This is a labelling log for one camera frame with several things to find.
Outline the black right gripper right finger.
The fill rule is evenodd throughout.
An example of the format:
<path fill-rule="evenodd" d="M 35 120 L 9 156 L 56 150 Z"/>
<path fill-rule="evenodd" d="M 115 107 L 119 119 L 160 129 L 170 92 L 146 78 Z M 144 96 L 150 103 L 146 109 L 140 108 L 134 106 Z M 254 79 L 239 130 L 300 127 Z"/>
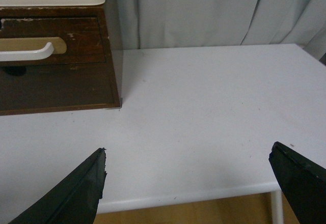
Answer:
<path fill-rule="evenodd" d="M 269 162 L 299 223 L 325 223 L 325 168 L 280 142 Z"/>

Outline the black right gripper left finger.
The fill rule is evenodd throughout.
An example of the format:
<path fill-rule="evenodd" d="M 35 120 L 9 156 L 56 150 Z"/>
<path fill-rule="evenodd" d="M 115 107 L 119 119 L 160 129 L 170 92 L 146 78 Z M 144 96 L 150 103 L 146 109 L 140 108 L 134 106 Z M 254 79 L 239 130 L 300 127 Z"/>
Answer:
<path fill-rule="evenodd" d="M 93 223 L 105 184 L 105 160 L 105 149 L 97 149 L 10 223 Z"/>

